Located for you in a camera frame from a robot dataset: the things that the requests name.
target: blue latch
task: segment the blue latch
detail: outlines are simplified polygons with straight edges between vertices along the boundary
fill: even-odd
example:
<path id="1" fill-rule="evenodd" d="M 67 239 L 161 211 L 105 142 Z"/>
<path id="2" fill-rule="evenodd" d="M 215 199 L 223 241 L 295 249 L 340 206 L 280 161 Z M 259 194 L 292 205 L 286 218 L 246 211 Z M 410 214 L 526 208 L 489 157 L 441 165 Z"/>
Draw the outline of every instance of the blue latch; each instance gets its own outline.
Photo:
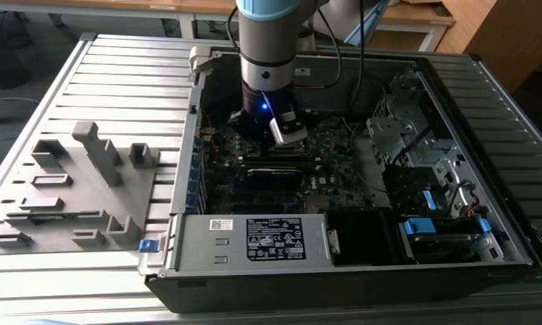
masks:
<path id="1" fill-rule="evenodd" d="M 491 232 L 491 226 L 486 219 L 479 220 L 479 227 L 482 227 L 482 232 Z"/>
<path id="2" fill-rule="evenodd" d="M 435 206 L 434 198 L 431 197 L 431 192 L 423 191 L 423 197 L 426 198 L 427 207 L 430 208 L 430 210 L 437 210 L 438 207 Z"/>
<path id="3" fill-rule="evenodd" d="M 139 244 L 139 252 L 141 253 L 159 253 L 159 240 L 143 239 Z"/>
<path id="4" fill-rule="evenodd" d="M 430 218 L 411 218 L 403 223 L 403 228 L 409 235 L 435 234 L 435 227 Z"/>

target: power supply label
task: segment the power supply label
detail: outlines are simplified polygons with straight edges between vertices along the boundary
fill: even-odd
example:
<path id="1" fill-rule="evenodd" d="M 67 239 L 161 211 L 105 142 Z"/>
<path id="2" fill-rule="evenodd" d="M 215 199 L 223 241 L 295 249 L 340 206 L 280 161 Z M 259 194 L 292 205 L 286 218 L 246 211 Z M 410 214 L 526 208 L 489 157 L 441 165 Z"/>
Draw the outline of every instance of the power supply label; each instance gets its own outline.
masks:
<path id="1" fill-rule="evenodd" d="M 247 219 L 247 258 L 251 261 L 306 259 L 300 218 Z"/>

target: white label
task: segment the white label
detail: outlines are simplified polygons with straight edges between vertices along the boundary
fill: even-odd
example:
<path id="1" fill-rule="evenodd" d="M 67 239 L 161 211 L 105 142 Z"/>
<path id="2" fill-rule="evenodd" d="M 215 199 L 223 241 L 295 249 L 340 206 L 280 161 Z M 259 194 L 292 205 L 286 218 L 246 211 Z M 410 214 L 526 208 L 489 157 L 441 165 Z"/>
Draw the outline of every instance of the white label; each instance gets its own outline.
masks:
<path id="1" fill-rule="evenodd" d="M 433 24 L 433 25 L 451 25 L 451 22 L 438 22 L 438 21 L 434 21 L 434 22 L 430 22 L 430 24 Z"/>
<path id="2" fill-rule="evenodd" d="M 295 76 L 311 76 L 311 69 L 310 68 L 296 68 Z"/>
<path id="3" fill-rule="evenodd" d="M 176 10 L 176 7 L 171 5 L 149 5 L 151 9 L 161 9 L 161 10 Z"/>
<path id="4" fill-rule="evenodd" d="M 208 224 L 210 230 L 232 230 L 234 220 L 232 219 L 211 219 Z"/>

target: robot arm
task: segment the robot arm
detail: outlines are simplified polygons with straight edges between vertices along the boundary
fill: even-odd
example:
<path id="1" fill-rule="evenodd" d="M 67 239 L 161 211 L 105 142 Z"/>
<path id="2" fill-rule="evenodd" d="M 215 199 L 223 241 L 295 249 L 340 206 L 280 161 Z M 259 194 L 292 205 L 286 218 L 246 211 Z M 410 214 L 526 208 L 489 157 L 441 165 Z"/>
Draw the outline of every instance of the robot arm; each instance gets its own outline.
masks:
<path id="1" fill-rule="evenodd" d="M 242 40 L 243 109 L 267 124 L 278 145 L 307 129 L 292 93 L 302 24 L 326 0 L 236 0 Z"/>

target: motherboard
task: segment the motherboard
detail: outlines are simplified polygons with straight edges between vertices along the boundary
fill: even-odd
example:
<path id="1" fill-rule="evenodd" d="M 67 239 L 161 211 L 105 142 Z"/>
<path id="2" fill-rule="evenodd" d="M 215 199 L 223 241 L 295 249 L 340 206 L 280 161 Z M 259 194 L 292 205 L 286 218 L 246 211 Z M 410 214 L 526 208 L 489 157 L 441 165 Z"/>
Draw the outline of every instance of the motherboard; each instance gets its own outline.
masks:
<path id="1" fill-rule="evenodd" d="M 371 207 L 354 168 L 351 140 L 340 116 L 310 113 L 308 137 L 287 146 L 243 139 L 224 123 L 206 121 L 208 148 L 207 213 L 316 213 L 338 207 Z"/>

